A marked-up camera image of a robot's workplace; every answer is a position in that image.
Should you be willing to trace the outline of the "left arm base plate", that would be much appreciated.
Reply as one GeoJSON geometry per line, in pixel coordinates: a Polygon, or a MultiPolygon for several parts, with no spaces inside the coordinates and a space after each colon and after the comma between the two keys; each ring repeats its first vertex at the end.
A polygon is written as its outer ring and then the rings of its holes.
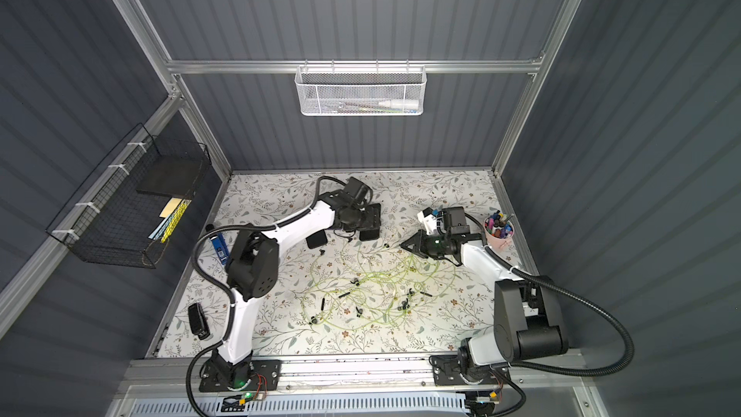
{"type": "Polygon", "coordinates": [[[220,357],[208,359],[199,371],[202,393],[275,391],[281,376],[280,360],[244,360],[232,365],[220,357]]]}

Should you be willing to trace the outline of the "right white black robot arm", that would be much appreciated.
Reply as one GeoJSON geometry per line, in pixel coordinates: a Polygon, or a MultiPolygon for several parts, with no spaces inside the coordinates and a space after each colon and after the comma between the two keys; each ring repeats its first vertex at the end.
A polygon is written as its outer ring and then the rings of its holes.
{"type": "Polygon", "coordinates": [[[461,367],[483,367],[567,353],[569,342],[556,294],[542,284],[547,277],[525,279],[489,245],[489,233],[464,208],[424,208],[417,214],[423,229],[401,244],[421,258],[448,261],[477,274],[494,293],[493,324],[465,339],[461,367]]]}

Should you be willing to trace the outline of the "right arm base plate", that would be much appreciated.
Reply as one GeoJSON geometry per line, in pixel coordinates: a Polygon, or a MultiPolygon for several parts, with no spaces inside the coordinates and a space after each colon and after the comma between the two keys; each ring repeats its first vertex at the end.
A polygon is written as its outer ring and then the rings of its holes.
{"type": "Polygon", "coordinates": [[[500,385],[510,378],[507,367],[469,364],[457,354],[433,354],[428,357],[436,386],[500,385]]]}

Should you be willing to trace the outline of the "green wired earphones tangle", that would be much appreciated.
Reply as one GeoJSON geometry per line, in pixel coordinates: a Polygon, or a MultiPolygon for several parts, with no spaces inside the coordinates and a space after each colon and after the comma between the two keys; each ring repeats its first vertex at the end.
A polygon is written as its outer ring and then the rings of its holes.
{"type": "Polygon", "coordinates": [[[293,293],[303,320],[328,330],[372,327],[405,329],[434,313],[434,303],[455,295],[457,269],[448,259],[423,259],[388,247],[368,253],[339,253],[316,260],[293,293]]]}

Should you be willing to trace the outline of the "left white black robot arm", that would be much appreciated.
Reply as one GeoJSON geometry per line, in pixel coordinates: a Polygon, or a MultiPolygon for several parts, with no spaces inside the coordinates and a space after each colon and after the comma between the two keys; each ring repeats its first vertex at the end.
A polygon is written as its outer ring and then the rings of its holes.
{"type": "Polygon", "coordinates": [[[359,179],[321,176],[314,199],[304,210],[271,225],[235,228],[237,238],[226,264],[226,286],[233,300],[219,357],[229,365],[251,357],[262,302],[278,282],[281,262],[298,243],[325,245],[328,231],[349,233],[360,241],[379,238],[381,205],[373,198],[372,189],[359,179]]]}

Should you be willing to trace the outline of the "black smartphone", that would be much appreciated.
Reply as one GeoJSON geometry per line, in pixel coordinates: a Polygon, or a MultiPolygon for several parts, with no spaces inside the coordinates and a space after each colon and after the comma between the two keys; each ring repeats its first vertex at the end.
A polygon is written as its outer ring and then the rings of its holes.
{"type": "Polygon", "coordinates": [[[309,249],[318,249],[328,243],[328,237],[325,230],[317,231],[309,237],[306,237],[306,244],[309,249]]]}

